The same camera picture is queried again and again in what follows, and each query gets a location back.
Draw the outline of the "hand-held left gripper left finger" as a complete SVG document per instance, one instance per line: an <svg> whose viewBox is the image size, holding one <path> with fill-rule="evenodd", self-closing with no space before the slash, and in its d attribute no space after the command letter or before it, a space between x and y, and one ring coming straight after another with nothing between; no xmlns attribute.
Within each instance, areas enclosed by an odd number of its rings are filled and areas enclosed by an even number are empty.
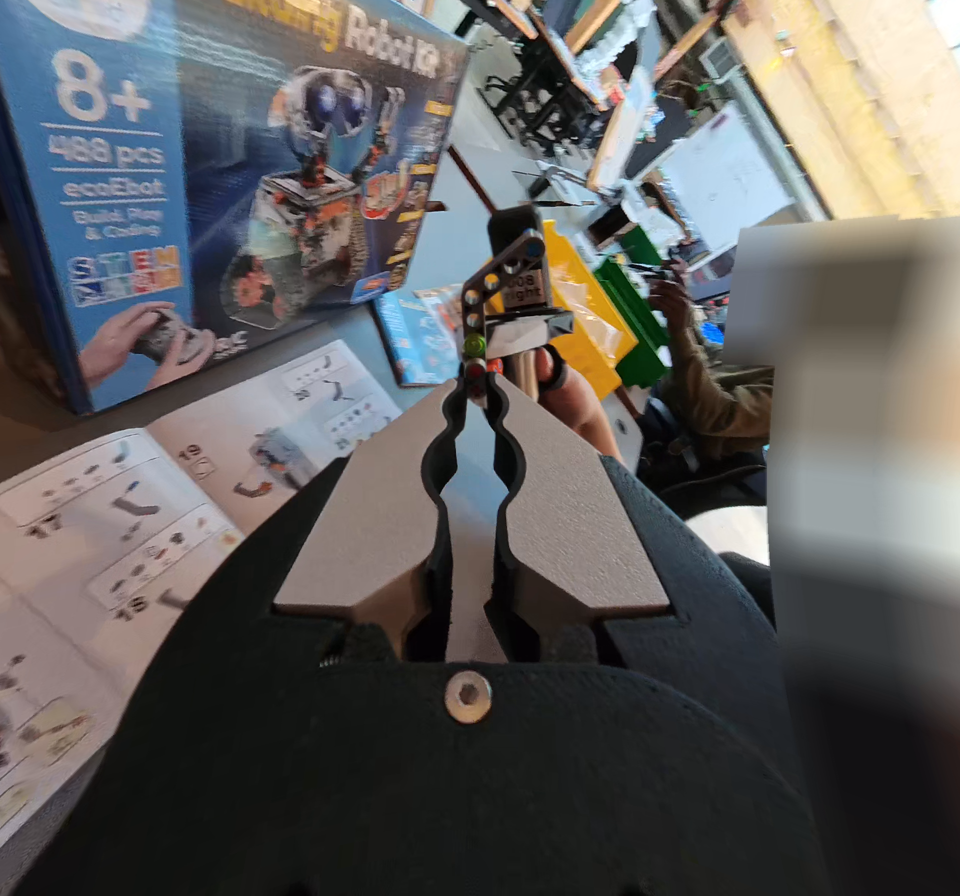
<svg viewBox="0 0 960 896"><path fill-rule="evenodd" d="M461 383L451 379L359 444L273 608L376 625L398 658L445 662L452 547L443 491L460 433Z"/></svg>

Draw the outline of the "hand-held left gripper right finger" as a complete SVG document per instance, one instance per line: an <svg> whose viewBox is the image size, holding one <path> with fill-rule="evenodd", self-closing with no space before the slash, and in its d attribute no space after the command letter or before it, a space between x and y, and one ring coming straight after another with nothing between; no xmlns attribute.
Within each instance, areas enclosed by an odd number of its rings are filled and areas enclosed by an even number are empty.
<svg viewBox="0 0 960 896"><path fill-rule="evenodd" d="M658 618L671 603L612 470L579 435L504 377L489 375L486 417L498 508L486 618L509 662L539 662L563 634Z"/></svg>

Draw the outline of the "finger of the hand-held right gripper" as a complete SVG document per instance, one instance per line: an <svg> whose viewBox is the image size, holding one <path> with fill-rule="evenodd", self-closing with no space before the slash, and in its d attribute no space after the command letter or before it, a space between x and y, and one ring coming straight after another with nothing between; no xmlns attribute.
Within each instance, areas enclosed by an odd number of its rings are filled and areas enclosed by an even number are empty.
<svg viewBox="0 0 960 896"><path fill-rule="evenodd" d="M486 327L486 359L503 359L545 346L550 336L552 317L522 316L493 321Z"/></svg>

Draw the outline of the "grey angled building beam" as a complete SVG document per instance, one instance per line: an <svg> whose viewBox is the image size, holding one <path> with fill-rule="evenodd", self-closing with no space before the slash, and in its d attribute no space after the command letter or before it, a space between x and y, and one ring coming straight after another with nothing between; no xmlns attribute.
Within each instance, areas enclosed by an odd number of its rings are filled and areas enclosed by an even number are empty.
<svg viewBox="0 0 960 896"><path fill-rule="evenodd" d="M488 270L492 260L462 285L462 382L466 397L478 408L488 404L486 330L488 326Z"/></svg>

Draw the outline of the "grey desk with brown edge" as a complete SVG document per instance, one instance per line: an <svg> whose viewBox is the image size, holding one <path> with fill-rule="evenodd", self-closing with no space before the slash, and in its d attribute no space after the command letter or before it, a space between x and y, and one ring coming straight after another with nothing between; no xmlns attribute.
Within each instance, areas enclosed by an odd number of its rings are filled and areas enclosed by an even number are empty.
<svg viewBox="0 0 960 896"><path fill-rule="evenodd" d="M533 170L534 161L557 164L587 173L589 159L576 154L559 162L545 158L537 149L522 146L501 125L479 93L478 82L468 74L459 94L430 201L441 209L430 219L444 233L469 240L486 239L486 226L492 210L508 209L522 202L522 187L513 176L514 169ZM534 205L546 219L562 225L586 228L602 209L620 203L630 208L630 196L623 187L612 194L599 194L601 202L586 207L545 207Z"/></svg>

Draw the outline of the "person's right hand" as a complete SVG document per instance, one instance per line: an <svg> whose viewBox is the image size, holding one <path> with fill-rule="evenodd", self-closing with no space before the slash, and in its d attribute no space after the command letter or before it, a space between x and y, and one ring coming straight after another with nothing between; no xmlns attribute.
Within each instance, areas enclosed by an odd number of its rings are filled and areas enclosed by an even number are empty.
<svg viewBox="0 0 960 896"><path fill-rule="evenodd" d="M537 400L601 455L623 461L606 412L587 379L552 345L534 352Z"/></svg>

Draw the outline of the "clear plastic parts bags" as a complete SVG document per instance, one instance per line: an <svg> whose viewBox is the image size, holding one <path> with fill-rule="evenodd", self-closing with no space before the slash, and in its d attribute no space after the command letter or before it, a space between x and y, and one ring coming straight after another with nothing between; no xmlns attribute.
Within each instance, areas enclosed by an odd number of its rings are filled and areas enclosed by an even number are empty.
<svg viewBox="0 0 960 896"><path fill-rule="evenodd" d="M574 337L607 364L615 363L623 333L595 278L590 273L583 279L561 274L553 280L553 291L557 302L573 315Z"/></svg>

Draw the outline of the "small dark open box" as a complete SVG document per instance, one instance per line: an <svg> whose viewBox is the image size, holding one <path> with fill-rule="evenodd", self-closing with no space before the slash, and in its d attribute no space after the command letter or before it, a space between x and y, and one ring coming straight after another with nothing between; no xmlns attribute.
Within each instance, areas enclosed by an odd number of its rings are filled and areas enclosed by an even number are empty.
<svg viewBox="0 0 960 896"><path fill-rule="evenodd" d="M620 203L617 203L602 209L600 215L589 223L585 233L590 242L596 248L600 248L634 226L631 215Z"/></svg>

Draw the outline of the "blue instruction booklet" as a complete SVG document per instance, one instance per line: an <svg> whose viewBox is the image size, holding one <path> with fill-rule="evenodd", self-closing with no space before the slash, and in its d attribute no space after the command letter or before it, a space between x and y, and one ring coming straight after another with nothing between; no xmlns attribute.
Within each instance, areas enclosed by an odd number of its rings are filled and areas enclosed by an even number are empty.
<svg viewBox="0 0 960 896"><path fill-rule="evenodd" d="M461 367L461 284L412 292L390 291L373 313L400 387L438 386Z"/></svg>

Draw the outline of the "green plastic bin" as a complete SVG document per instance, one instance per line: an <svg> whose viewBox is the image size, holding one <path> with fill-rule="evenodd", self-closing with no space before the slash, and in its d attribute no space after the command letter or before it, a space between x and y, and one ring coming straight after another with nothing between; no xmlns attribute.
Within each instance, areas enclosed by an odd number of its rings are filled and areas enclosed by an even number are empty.
<svg viewBox="0 0 960 896"><path fill-rule="evenodd" d="M616 365L621 383L642 389L653 387L669 368L660 353L669 342L666 328L654 316L626 267L615 258L606 257L594 276L634 339L631 349L620 356Z"/></svg>
<svg viewBox="0 0 960 896"><path fill-rule="evenodd" d="M664 261L654 243L638 225L622 233L617 242L629 264L660 266Z"/></svg>

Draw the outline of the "leaning cardboard panel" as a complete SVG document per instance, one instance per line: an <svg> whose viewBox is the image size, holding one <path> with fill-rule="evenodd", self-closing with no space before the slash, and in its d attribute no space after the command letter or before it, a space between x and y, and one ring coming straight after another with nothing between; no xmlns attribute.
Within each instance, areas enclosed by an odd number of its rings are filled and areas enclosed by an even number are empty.
<svg viewBox="0 0 960 896"><path fill-rule="evenodd" d="M594 194L606 193L621 178L633 153L633 147L656 103L656 90L650 74L637 63L630 75L625 97L611 115L604 136L596 149L585 187Z"/></svg>

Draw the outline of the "white open instruction manual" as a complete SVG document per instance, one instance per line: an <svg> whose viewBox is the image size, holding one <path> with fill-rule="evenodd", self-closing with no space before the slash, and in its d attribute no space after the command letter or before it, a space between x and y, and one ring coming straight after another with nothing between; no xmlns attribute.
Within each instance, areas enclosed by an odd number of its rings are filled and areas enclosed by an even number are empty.
<svg viewBox="0 0 960 896"><path fill-rule="evenodd" d="M338 339L2 484L2 844L111 737L244 538L401 413Z"/></svg>

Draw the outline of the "blue robot kit box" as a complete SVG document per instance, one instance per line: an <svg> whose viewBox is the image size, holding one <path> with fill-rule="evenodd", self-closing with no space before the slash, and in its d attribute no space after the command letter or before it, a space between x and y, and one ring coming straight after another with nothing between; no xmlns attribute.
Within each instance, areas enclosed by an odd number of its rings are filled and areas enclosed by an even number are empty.
<svg viewBox="0 0 960 896"><path fill-rule="evenodd" d="M398 0L1 0L2 362L87 414L400 290L467 53Z"/></svg>

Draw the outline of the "wall whiteboard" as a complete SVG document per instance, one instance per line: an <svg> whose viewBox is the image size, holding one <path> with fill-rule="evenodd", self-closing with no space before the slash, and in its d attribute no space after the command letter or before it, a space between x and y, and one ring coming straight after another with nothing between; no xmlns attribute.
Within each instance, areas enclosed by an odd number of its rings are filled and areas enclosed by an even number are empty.
<svg viewBox="0 0 960 896"><path fill-rule="evenodd" d="M711 254L794 203L733 102L675 141L658 169Z"/></svg>

